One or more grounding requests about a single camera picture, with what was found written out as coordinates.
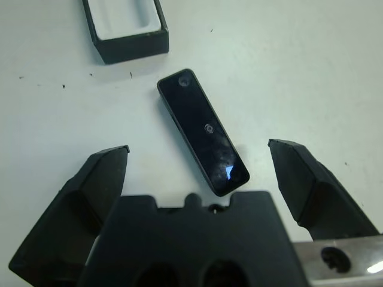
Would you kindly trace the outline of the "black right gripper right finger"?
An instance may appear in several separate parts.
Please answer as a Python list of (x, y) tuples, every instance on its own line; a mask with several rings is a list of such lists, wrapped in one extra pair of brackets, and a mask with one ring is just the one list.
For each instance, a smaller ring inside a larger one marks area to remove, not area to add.
[(286, 140), (268, 142), (279, 190), (297, 224), (313, 240), (379, 235), (359, 205), (306, 146)]

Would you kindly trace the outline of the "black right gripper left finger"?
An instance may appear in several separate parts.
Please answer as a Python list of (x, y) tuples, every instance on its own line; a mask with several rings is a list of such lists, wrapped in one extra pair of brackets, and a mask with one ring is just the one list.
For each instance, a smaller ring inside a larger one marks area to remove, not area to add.
[(92, 154), (57, 193), (8, 268), (32, 286), (75, 286), (120, 198), (127, 145)]

